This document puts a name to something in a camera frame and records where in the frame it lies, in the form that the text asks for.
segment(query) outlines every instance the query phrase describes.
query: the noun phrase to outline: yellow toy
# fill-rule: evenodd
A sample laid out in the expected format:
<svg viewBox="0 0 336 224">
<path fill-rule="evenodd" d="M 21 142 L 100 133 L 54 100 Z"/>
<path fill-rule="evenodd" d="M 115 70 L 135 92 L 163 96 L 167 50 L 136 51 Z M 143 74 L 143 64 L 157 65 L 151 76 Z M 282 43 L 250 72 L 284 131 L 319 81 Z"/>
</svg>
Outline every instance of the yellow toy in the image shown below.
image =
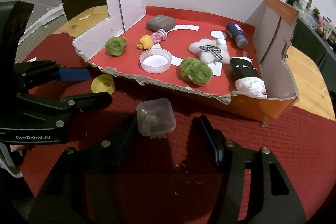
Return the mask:
<svg viewBox="0 0 336 224">
<path fill-rule="evenodd" d="M 151 39 L 151 37 L 149 35 L 144 35 L 138 43 L 138 48 L 142 49 L 142 50 L 148 50 L 150 48 L 152 48 L 154 45 L 153 40 Z"/>
</svg>

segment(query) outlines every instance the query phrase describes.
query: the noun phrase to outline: white paper circle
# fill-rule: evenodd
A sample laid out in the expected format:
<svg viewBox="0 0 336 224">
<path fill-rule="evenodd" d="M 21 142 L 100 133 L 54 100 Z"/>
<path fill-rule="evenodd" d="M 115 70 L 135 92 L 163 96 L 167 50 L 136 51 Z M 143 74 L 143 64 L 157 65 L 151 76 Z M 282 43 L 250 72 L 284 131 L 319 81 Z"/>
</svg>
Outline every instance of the white paper circle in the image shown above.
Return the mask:
<svg viewBox="0 0 336 224">
<path fill-rule="evenodd" d="M 226 34 L 222 31 L 212 31 L 211 33 L 211 36 L 214 37 L 214 38 L 221 38 L 221 39 L 225 39 L 226 38 Z"/>
<path fill-rule="evenodd" d="M 150 67 L 161 67 L 168 64 L 168 60 L 162 55 L 151 55 L 143 61 L 143 64 Z"/>
</svg>

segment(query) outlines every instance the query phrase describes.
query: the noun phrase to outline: blue gripper pad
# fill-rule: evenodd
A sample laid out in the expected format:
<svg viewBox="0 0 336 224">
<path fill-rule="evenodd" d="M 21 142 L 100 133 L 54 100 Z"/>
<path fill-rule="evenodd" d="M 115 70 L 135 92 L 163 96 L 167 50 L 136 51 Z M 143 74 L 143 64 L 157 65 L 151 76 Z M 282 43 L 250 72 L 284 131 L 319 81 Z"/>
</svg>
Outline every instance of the blue gripper pad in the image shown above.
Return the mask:
<svg viewBox="0 0 336 224">
<path fill-rule="evenodd" d="M 59 81 L 85 81 L 91 78 L 87 69 L 83 68 L 61 68 L 55 73 Z"/>
</svg>

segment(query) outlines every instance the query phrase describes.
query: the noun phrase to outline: gray case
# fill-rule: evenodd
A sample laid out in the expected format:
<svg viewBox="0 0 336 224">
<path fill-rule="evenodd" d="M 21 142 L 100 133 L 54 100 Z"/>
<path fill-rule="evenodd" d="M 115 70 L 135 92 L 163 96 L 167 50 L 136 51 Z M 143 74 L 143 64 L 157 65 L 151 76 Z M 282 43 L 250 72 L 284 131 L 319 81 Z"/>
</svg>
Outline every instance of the gray case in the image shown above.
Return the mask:
<svg viewBox="0 0 336 224">
<path fill-rule="evenodd" d="M 170 31 L 176 26 L 176 21 L 172 17 L 157 15 L 147 20 L 147 27 L 157 32 L 158 29 L 164 29 L 166 32 Z"/>
</svg>

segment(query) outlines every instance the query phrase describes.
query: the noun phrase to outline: yellow bottle cap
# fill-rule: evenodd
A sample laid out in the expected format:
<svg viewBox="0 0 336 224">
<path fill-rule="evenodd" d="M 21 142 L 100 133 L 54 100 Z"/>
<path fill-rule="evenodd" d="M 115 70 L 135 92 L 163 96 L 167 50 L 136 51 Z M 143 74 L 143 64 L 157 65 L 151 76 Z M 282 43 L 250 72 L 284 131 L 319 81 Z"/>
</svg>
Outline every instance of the yellow bottle cap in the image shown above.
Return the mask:
<svg viewBox="0 0 336 224">
<path fill-rule="evenodd" d="M 107 91 L 110 95 L 114 92 L 116 86 L 111 75 L 99 75 L 91 84 L 91 90 L 94 93 Z"/>
</svg>

